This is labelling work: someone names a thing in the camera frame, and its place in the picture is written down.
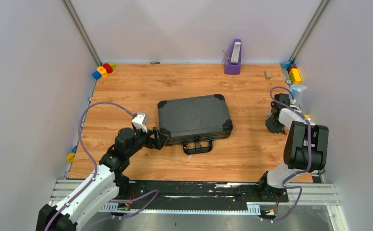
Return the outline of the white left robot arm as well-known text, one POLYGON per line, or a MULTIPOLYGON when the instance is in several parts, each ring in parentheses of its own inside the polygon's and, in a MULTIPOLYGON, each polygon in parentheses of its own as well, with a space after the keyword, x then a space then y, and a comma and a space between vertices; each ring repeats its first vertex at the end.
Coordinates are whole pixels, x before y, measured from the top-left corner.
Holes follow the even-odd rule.
POLYGON ((157 128, 123 128, 114 144, 102 156, 95 170, 68 196, 56 205, 44 205, 38 214, 37 231, 80 231, 110 200, 126 198, 129 178, 123 174, 130 157, 142 148, 160 150, 169 136, 157 128))

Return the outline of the black poker set case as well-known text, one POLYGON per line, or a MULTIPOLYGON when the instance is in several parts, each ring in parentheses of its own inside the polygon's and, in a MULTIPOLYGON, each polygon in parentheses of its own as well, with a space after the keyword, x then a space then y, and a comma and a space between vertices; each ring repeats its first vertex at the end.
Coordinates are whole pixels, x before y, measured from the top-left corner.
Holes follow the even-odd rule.
POLYGON ((208 153, 213 142, 233 130, 222 94, 164 100, 157 104, 159 131, 169 136, 166 146, 182 145, 187 155, 208 153))

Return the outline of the yellow big blind button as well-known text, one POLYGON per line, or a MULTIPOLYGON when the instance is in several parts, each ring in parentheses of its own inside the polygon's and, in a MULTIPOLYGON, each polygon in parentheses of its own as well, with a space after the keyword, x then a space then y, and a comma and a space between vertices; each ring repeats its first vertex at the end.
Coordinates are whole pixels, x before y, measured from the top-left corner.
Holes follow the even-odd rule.
POLYGON ((75 160, 75 153, 69 153, 69 154, 66 156, 66 160, 67 160, 67 162, 69 162, 69 163, 73 163, 74 160, 75 160))

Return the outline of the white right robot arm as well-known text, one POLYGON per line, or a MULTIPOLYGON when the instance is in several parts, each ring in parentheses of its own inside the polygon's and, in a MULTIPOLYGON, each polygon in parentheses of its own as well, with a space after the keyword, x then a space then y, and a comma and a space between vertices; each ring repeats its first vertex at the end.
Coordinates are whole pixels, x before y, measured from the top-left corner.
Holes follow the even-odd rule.
POLYGON ((288 129, 282 163, 265 172, 257 187, 258 197, 269 201, 277 193, 282 193, 285 185, 297 176, 324 169, 329 128, 307 119, 291 105, 289 95, 284 93, 272 97, 270 116, 265 125, 276 134, 283 134, 288 129))

